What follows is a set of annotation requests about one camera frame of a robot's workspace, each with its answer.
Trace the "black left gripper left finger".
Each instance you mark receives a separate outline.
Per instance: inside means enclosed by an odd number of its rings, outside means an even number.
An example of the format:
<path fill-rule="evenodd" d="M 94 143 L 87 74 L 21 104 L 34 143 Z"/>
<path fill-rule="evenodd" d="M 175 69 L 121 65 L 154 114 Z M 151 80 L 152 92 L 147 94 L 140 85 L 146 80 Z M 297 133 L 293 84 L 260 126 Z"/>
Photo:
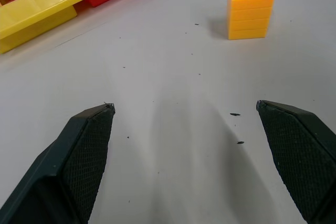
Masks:
<path fill-rule="evenodd" d="M 1 223 L 88 223 L 108 157 L 112 103 L 71 117 L 1 208 Z"/>

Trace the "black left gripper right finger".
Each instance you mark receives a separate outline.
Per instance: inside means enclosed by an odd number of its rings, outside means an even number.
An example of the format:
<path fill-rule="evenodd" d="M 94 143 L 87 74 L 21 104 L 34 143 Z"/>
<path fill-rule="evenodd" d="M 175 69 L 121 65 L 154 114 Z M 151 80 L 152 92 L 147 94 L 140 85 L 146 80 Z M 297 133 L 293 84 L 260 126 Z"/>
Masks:
<path fill-rule="evenodd" d="M 335 133 L 314 113 L 259 100 L 275 167 L 307 223 L 335 223 Z"/>

